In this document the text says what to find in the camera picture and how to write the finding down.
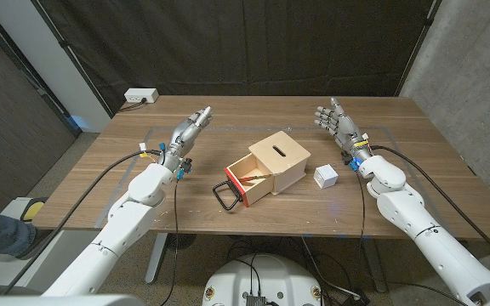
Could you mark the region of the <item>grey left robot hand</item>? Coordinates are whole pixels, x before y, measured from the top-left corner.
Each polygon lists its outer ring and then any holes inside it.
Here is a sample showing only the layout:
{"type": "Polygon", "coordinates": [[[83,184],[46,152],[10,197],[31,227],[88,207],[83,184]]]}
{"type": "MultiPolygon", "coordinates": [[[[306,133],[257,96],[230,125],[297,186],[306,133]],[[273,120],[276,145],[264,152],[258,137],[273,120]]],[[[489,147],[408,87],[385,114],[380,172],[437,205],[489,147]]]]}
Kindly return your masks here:
{"type": "Polygon", "coordinates": [[[174,171],[190,152],[199,133],[210,123],[212,108],[207,106],[183,120],[173,131],[164,152],[163,166],[174,171]]]}

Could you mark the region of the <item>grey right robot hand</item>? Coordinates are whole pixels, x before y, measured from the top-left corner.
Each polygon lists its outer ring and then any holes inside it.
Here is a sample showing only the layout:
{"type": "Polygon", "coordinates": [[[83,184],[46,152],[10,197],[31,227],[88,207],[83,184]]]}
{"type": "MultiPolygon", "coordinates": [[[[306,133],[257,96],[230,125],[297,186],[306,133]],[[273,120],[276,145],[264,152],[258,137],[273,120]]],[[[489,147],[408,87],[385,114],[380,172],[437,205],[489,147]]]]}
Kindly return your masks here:
{"type": "Polygon", "coordinates": [[[373,156],[368,140],[335,97],[330,98],[330,103],[331,108],[316,108],[314,123],[333,137],[343,151],[344,161],[354,168],[359,168],[364,161],[373,156]]]}

